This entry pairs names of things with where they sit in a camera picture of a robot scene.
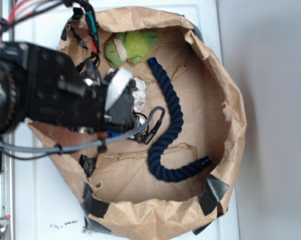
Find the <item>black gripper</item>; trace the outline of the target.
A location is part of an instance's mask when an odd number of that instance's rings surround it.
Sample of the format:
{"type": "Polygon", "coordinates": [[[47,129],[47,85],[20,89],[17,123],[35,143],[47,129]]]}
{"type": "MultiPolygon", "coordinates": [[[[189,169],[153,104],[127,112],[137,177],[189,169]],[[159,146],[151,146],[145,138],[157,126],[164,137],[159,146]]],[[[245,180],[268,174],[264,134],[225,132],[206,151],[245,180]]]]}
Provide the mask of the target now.
{"type": "Polygon", "coordinates": [[[79,74],[60,79],[61,117],[57,124],[71,131],[126,133],[137,126],[134,118],[135,82],[131,71],[114,69],[104,77],[79,74]]]}

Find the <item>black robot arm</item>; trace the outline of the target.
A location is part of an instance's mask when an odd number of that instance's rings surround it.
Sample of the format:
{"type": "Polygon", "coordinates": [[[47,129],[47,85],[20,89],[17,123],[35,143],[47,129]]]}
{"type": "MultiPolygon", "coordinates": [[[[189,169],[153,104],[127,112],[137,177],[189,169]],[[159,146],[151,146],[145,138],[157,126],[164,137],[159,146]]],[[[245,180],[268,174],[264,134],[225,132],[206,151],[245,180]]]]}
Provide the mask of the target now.
{"type": "Polygon", "coordinates": [[[30,44],[0,47],[0,135],[25,119],[73,132],[124,133],[134,125],[132,73],[105,77],[93,60],[79,66],[66,53],[30,44]]]}

